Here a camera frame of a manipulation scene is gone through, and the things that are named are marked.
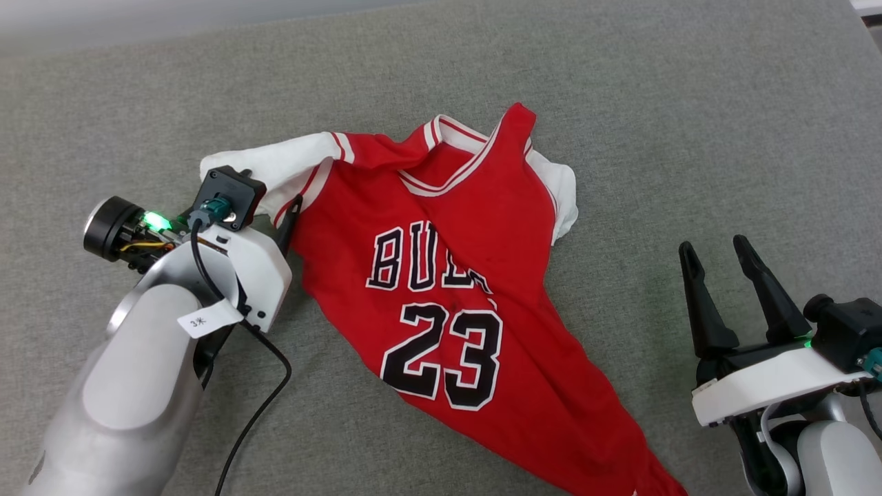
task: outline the white cable tag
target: white cable tag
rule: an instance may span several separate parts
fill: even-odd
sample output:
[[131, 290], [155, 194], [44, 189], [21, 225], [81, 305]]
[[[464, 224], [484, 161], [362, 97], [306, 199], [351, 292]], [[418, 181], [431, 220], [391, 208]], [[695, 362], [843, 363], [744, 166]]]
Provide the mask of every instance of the white cable tag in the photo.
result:
[[193, 313], [179, 317], [177, 323], [194, 339], [213, 333], [224, 326], [241, 322], [244, 317], [227, 300], [222, 299], [216, 304], [200, 308]]

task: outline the black cable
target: black cable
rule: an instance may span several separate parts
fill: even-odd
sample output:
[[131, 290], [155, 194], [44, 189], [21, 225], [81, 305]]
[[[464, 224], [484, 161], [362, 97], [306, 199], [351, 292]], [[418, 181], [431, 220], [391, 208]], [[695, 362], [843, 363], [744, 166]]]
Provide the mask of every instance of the black cable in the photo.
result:
[[873, 412], [870, 410], [870, 402], [867, 400], [867, 390], [863, 388], [863, 382], [857, 382], [857, 390], [861, 393], [861, 406], [863, 407], [863, 414], [867, 417], [867, 423], [870, 424], [870, 428], [882, 440], [882, 429], [879, 429], [876, 417], [873, 416]]
[[[193, 260], [196, 262], [196, 268], [199, 271], [199, 274], [202, 276], [202, 278], [206, 281], [208, 288], [212, 291], [212, 293], [214, 293], [214, 295], [217, 298], [224, 299], [223, 293], [221, 293], [221, 290], [218, 289], [217, 285], [214, 284], [214, 281], [212, 281], [212, 277], [211, 277], [211, 275], [208, 274], [208, 271], [206, 270], [206, 265], [202, 261], [202, 256], [199, 254], [198, 233], [199, 233], [199, 229], [201, 227], [202, 227], [202, 220], [201, 219], [196, 219], [195, 221], [193, 221], [193, 227], [192, 227], [192, 231], [191, 231], [191, 240], [190, 240], [190, 245], [193, 249]], [[235, 458], [235, 453], [237, 451], [239, 451], [239, 447], [242, 445], [242, 442], [245, 440], [245, 436], [248, 435], [248, 431], [250, 431], [251, 427], [258, 421], [258, 418], [260, 417], [260, 415], [262, 413], [264, 413], [264, 410], [266, 410], [266, 407], [270, 406], [270, 403], [273, 402], [273, 400], [276, 398], [276, 396], [278, 396], [279, 393], [281, 393], [281, 390], [284, 389], [285, 386], [288, 384], [288, 381], [291, 380], [291, 362], [288, 361], [288, 359], [285, 357], [285, 355], [283, 355], [282, 352], [279, 351], [279, 349], [276, 348], [275, 345], [273, 345], [270, 342], [270, 340], [266, 339], [266, 336], [264, 336], [260, 332], [260, 329], [258, 327], [253, 326], [247, 320], [243, 320], [243, 321], [239, 322], [239, 324], [241, 324], [242, 327], [245, 327], [245, 329], [248, 330], [248, 332], [252, 336], [254, 336], [255, 339], [257, 339], [261, 344], [263, 344], [267, 349], [269, 349], [270, 352], [276, 356], [276, 358], [279, 359], [281, 364], [285, 366], [285, 377], [284, 377], [284, 379], [281, 380], [279, 385], [276, 386], [276, 388], [270, 393], [270, 395], [266, 397], [264, 402], [261, 403], [261, 405], [257, 409], [257, 411], [254, 412], [254, 415], [251, 416], [251, 419], [248, 421], [248, 424], [246, 424], [245, 427], [242, 429], [242, 432], [239, 434], [239, 438], [237, 440], [235, 440], [235, 444], [233, 445], [233, 449], [230, 450], [229, 455], [227, 456], [227, 462], [224, 463], [223, 471], [220, 473], [220, 479], [218, 480], [218, 487], [214, 491], [214, 496], [221, 495], [221, 490], [223, 490], [223, 483], [224, 483], [224, 480], [226, 480], [226, 478], [227, 478], [227, 473], [229, 472], [230, 466], [233, 464], [233, 458]], [[208, 383], [208, 380], [211, 378], [213, 368], [214, 368], [214, 362], [212, 362], [211, 365], [209, 365], [209, 368], [206, 371], [206, 376], [202, 379], [203, 380], [203, 387]]]

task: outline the gray fabric surface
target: gray fabric surface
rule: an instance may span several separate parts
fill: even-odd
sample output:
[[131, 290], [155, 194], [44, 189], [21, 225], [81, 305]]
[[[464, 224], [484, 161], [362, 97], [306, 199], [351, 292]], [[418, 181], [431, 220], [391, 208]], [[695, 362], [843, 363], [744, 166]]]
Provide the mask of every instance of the gray fabric surface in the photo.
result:
[[[523, 101], [535, 147], [578, 179], [551, 299], [691, 494], [747, 490], [733, 435], [691, 412], [679, 243], [743, 342], [765, 326], [736, 233], [799, 304], [882, 300], [882, 56], [844, 1], [433, 3], [17, 61], [0, 77], [3, 494], [136, 281], [81, 249], [92, 206], [118, 194], [179, 212], [220, 150], [323, 130], [402, 139], [437, 113], [487, 132]], [[558, 493], [408, 407], [299, 288], [271, 337], [294, 378], [227, 494]], [[167, 494], [213, 490], [281, 374], [231, 338]]]

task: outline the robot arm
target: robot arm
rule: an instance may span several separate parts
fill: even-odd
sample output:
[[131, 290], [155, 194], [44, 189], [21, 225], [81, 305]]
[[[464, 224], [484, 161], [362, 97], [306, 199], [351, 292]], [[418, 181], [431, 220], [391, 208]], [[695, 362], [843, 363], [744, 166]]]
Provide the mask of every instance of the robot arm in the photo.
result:
[[249, 224], [264, 191], [231, 168], [210, 171], [189, 212], [193, 230], [183, 216], [169, 221], [118, 197], [96, 207], [85, 248], [143, 277], [73, 381], [23, 495], [160, 494], [233, 326], [241, 320], [284, 360], [261, 332], [291, 282], [285, 253], [296, 210], [284, 238], [257, 232]]
[[[867, 298], [836, 304], [814, 297], [805, 317], [746, 237], [733, 240], [754, 284], [768, 330], [765, 344], [741, 347], [723, 324], [691, 244], [680, 246], [686, 303], [699, 358], [692, 407], [699, 423], [728, 425], [741, 449], [744, 475], [758, 496], [870, 496], [882, 488], [882, 462], [845, 421], [840, 397], [861, 395], [882, 372], [882, 307]], [[793, 420], [799, 415], [804, 420]], [[775, 426], [775, 419], [788, 417]], [[882, 432], [875, 429], [882, 437]]]

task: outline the yellow wire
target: yellow wire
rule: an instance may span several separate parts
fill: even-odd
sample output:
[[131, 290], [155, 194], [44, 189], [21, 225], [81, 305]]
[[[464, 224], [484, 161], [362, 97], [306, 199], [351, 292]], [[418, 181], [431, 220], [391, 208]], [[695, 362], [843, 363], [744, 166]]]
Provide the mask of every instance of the yellow wire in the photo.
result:
[[166, 244], [167, 243], [162, 243], [161, 241], [148, 241], [148, 242], [143, 242], [143, 243], [132, 243], [132, 244], [127, 244], [126, 246], [120, 248], [119, 251], [125, 252], [126, 250], [128, 250], [129, 248], [131, 248], [133, 246], [165, 246]]

